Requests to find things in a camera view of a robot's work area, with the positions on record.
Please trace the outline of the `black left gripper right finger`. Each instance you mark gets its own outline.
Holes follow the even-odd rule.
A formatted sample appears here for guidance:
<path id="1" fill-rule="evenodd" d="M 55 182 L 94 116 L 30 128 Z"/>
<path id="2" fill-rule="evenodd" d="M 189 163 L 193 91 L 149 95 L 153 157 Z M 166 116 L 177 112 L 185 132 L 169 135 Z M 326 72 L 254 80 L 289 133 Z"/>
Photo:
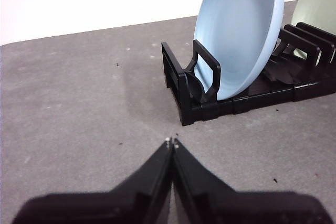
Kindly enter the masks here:
<path id="1" fill-rule="evenodd" d="M 235 191 L 207 170 L 178 140 L 174 187 L 189 223 L 329 223 L 313 196 L 292 191 Z"/>

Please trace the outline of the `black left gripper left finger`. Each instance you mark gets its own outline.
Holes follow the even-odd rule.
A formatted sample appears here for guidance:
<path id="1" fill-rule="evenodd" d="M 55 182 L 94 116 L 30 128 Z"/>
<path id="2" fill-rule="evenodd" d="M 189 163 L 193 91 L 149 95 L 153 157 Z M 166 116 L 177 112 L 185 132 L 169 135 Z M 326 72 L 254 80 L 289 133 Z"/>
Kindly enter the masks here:
<path id="1" fill-rule="evenodd" d="M 62 193 L 24 203 L 13 223 L 165 223 L 171 190 L 171 138 L 114 189 Z"/>

